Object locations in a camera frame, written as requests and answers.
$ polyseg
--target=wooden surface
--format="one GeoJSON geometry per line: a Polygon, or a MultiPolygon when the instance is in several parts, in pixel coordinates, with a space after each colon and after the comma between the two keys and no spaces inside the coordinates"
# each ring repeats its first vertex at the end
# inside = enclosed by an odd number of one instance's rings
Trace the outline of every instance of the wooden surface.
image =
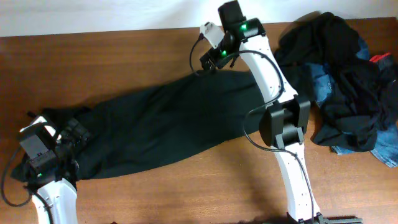
{"type": "MultiPolygon", "coordinates": [[[[398,55],[395,18],[351,20],[372,54],[398,55]]],[[[265,24],[273,50],[293,24],[265,24]]],[[[166,29],[0,38],[0,171],[17,146],[27,111],[93,105],[190,73],[198,29],[166,29]]],[[[193,58],[209,46],[201,43],[193,58]]],[[[195,60],[196,68],[200,65],[195,60]]],[[[239,61],[237,70],[247,70],[239,61]]],[[[370,153],[337,156],[314,145],[312,110],[305,135],[308,173],[325,216],[356,215],[365,223],[398,223],[398,170],[370,153]]],[[[253,138],[260,142],[258,133],[253,138]]],[[[272,153],[244,139],[224,142],[178,163],[133,175],[77,183],[80,223],[231,223],[285,216],[286,195],[272,153]]],[[[26,194],[7,179],[13,202],[26,194]]],[[[1,223],[37,223],[32,203],[0,202],[1,223]]]]}

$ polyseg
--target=denim fabric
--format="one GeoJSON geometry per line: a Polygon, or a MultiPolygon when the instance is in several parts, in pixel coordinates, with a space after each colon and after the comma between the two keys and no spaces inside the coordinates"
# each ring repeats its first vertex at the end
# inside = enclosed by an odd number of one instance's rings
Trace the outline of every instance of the denim fabric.
{"type": "MultiPolygon", "coordinates": [[[[359,46],[361,50],[356,54],[358,58],[369,60],[370,54],[368,46],[363,39],[359,39],[359,46]]],[[[329,66],[327,64],[319,65],[314,63],[307,63],[310,69],[315,101],[319,107],[325,102],[325,100],[332,94],[335,86],[334,79],[329,75],[329,66]]],[[[331,147],[338,155],[345,155],[354,153],[349,149],[344,149],[339,146],[331,147]]],[[[389,126],[387,131],[377,131],[377,141],[374,149],[371,151],[380,161],[385,163],[389,167],[398,166],[398,129],[395,124],[389,126]]]]}

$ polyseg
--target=blue denim jeans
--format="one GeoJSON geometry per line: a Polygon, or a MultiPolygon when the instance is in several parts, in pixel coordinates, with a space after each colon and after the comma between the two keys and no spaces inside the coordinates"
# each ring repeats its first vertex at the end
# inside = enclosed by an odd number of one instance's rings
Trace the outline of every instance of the blue denim jeans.
{"type": "MultiPolygon", "coordinates": [[[[361,50],[356,54],[358,58],[369,60],[370,54],[368,46],[363,39],[359,39],[361,50]]],[[[332,94],[335,81],[329,75],[329,66],[327,64],[319,65],[307,63],[313,78],[315,101],[321,105],[332,94]]],[[[339,146],[331,147],[338,155],[354,153],[354,151],[344,149],[339,146]]],[[[377,131],[377,141],[374,149],[371,151],[380,161],[389,167],[398,166],[398,129],[395,124],[389,126],[386,131],[377,131]]]]}

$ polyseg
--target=clothing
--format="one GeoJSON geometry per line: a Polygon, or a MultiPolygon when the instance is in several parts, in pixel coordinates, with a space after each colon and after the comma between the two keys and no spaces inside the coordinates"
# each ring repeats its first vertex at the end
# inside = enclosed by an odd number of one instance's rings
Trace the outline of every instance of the clothing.
{"type": "Polygon", "coordinates": [[[326,12],[293,29],[279,42],[275,58],[290,68],[286,77],[301,75],[303,65],[312,63],[327,70],[335,83],[320,107],[324,123],[313,140],[315,144],[370,151],[376,145],[377,131],[386,130],[397,118],[389,116],[393,114],[389,108],[397,102],[379,97],[390,89],[382,85],[378,66],[357,58],[361,50],[358,40],[358,33],[342,18],[326,12]]]}
{"type": "MultiPolygon", "coordinates": [[[[79,179],[133,174],[165,166],[243,136],[242,121],[264,104],[250,73],[190,75],[98,104],[92,110],[45,110],[57,127],[76,118],[93,136],[76,161],[79,179]]],[[[261,113],[246,122],[258,130],[261,113]]],[[[13,177],[23,181],[21,168],[13,177]]]]}
{"type": "MultiPolygon", "coordinates": [[[[358,58],[369,60],[370,54],[368,50],[368,46],[366,45],[363,39],[359,39],[359,46],[361,50],[356,54],[358,58]]],[[[387,62],[386,59],[380,60],[380,63],[385,66],[380,66],[379,68],[382,70],[392,64],[387,62]]],[[[319,107],[326,101],[328,97],[332,95],[332,89],[336,85],[333,77],[329,74],[329,68],[325,65],[319,65],[314,63],[307,63],[305,65],[311,71],[313,78],[313,85],[315,90],[315,101],[319,107]]],[[[339,146],[331,147],[338,155],[345,155],[354,153],[349,149],[345,149],[339,146]]],[[[377,131],[377,139],[374,149],[371,151],[374,156],[376,156],[380,161],[385,163],[389,167],[397,167],[398,165],[398,129],[395,124],[392,124],[388,127],[386,131],[377,131]]]]}

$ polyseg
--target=black cloth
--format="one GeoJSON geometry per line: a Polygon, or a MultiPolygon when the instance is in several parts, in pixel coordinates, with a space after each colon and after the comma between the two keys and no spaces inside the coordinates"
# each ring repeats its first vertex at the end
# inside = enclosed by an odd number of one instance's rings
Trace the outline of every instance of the black cloth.
{"type": "Polygon", "coordinates": [[[291,30],[279,42],[275,59],[294,88],[305,85],[310,89],[313,85],[312,81],[303,83],[298,78],[305,76],[302,70],[306,63],[327,65],[336,82],[333,95],[320,110],[324,124],[313,140],[318,145],[370,151],[376,143],[377,129],[385,129],[396,120],[393,116],[387,119],[387,114],[393,114],[388,104],[397,102],[381,99],[381,93],[391,89],[381,85],[378,66],[356,57],[360,50],[358,39],[358,33],[342,18],[326,12],[291,30]]]}
{"type": "MultiPolygon", "coordinates": [[[[243,72],[190,75],[81,108],[45,110],[57,125],[76,118],[94,138],[76,155],[79,179],[132,174],[171,164],[243,135],[244,115],[264,103],[254,77],[243,72]]],[[[246,122],[258,130],[261,114],[246,122]]],[[[22,167],[14,178],[23,181],[22,167]]]]}

